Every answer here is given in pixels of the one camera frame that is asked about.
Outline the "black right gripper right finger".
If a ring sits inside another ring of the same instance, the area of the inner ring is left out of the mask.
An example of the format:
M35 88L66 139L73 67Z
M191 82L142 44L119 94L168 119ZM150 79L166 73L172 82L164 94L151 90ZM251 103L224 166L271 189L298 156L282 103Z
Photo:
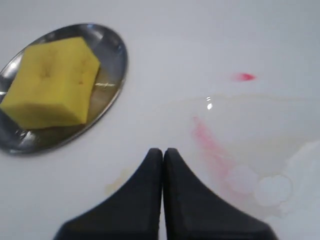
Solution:
M273 240L272 228L222 200L187 166L175 148L162 165L163 204L169 240Z

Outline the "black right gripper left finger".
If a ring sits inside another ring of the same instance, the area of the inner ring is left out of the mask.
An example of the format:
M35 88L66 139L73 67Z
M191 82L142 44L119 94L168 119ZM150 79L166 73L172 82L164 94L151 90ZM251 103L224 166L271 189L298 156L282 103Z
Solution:
M163 153L151 148L130 179L93 209L65 222L56 240L157 240Z

